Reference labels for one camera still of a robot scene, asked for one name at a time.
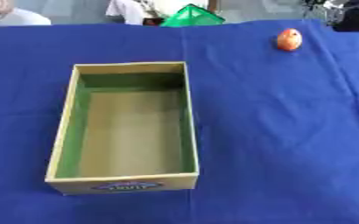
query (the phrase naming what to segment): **gray floor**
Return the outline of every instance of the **gray floor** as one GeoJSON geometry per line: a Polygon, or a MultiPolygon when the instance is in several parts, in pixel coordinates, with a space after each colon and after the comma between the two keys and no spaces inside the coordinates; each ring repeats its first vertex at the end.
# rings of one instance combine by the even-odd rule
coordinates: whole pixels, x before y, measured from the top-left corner
{"type": "MultiPolygon", "coordinates": [[[[218,14],[228,23],[257,19],[300,18],[300,0],[221,0],[218,14]]],[[[54,24],[110,22],[104,16],[109,0],[15,0],[18,8],[34,11],[54,24]]]]}

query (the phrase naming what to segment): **green object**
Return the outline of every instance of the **green object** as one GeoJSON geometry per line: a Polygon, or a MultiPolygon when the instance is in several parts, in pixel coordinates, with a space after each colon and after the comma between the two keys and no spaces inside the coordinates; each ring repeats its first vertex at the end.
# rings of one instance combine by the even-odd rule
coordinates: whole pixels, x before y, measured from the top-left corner
{"type": "Polygon", "coordinates": [[[224,21],[224,18],[209,10],[189,4],[169,17],[161,26],[221,25],[224,21]]]}

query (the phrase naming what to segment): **box label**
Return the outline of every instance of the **box label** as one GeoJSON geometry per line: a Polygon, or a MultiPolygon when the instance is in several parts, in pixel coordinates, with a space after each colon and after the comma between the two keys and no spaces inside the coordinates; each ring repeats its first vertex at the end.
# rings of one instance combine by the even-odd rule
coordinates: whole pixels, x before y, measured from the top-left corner
{"type": "Polygon", "coordinates": [[[94,186],[92,189],[100,191],[111,192],[130,192],[130,191],[143,191],[151,188],[162,186],[158,182],[145,182],[145,181],[120,181],[112,182],[104,185],[94,186]]]}

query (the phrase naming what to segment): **box rim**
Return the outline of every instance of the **box rim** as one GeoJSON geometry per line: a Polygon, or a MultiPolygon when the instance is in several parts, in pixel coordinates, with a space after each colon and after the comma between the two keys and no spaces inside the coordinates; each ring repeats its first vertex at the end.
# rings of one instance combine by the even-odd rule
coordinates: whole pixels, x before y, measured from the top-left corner
{"type": "Polygon", "coordinates": [[[174,174],[156,174],[156,175],[138,175],[138,176],[122,176],[122,177],[97,177],[97,178],[46,178],[47,183],[71,183],[71,182],[108,182],[108,181],[124,181],[134,179],[181,179],[196,178],[198,172],[174,173],[174,174]]]}

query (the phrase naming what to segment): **blue tablecloth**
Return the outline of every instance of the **blue tablecloth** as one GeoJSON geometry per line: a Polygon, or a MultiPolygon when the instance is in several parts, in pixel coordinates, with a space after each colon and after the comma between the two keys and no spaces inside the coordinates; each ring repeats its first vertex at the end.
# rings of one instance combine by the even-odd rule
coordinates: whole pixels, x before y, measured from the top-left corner
{"type": "Polygon", "coordinates": [[[0,223],[359,224],[359,33],[314,21],[0,28],[0,223]],[[282,52],[285,28],[304,36],[282,52]],[[44,176],[75,63],[185,60],[195,190],[62,196],[44,176]]]}

